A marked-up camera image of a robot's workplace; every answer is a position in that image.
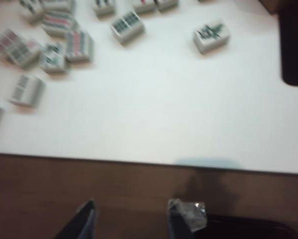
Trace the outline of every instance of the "white table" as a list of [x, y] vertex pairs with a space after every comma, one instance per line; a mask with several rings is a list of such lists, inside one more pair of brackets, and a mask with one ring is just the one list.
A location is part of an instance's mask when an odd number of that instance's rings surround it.
[[[52, 39], [0, 1], [0, 32]], [[23, 70], [0, 58], [0, 153], [298, 173], [298, 87], [281, 79], [277, 16], [256, 0], [181, 0], [142, 16], [146, 33], [121, 46], [92, 0], [75, 16], [96, 43], [91, 64], [46, 83], [37, 108], [6, 101]], [[193, 30], [222, 18], [230, 43], [207, 55]]]

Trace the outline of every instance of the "plastic wrapper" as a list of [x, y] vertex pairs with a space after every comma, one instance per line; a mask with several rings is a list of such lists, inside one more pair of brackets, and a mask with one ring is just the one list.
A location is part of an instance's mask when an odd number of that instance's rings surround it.
[[182, 202], [170, 199], [168, 202], [168, 218], [180, 215], [191, 233], [206, 227], [207, 217], [204, 202]]

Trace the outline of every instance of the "black object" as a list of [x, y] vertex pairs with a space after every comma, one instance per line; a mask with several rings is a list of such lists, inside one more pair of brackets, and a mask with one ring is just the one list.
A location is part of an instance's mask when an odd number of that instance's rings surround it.
[[90, 200], [55, 236], [55, 239], [92, 239], [94, 238], [95, 219], [95, 204], [93, 200]]
[[283, 79], [298, 86], [298, 2], [280, 12], [279, 24]]
[[208, 215], [207, 227], [195, 233], [197, 239], [298, 239], [289, 227], [265, 220]]
[[265, 220], [207, 216], [207, 227], [191, 234], [181, 216], [168, 218], [170, 239], [298, 239], [289, 227]]

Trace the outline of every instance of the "wooden floor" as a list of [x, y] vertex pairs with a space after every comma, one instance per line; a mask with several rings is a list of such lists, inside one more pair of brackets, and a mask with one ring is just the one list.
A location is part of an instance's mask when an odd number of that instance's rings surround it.
[[298, 231], [298, 175], [0, 155], [0, 239], [50, 239], [90, 198], [97, 239], [166, 239], [170, 198]]

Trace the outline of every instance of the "table surface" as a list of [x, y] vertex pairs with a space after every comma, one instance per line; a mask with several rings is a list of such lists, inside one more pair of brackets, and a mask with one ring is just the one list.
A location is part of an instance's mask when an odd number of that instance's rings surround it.
[[97, 239], [168, 239], [170, 198], [298, 232], [298, 175], [0, 154], [0, 239], [54, 238], [90, 198]]
[[[95, 41], [94, 61], [68, 75], [21, 70], [0, 58], [0, 153], [298, 173], [298, 87], [281, 79], [279, 27], [255, 0], [182, 0], [145, 14], [146, 32], [122, 46], [91, 0], [75, 17]], [[0, 1], [0, 33], [49, 37]], [[193, 30], [221, 18], [232, 38], [201, 55]], [[6, 101], [21, 74], [45, 82], [38, 106]]]

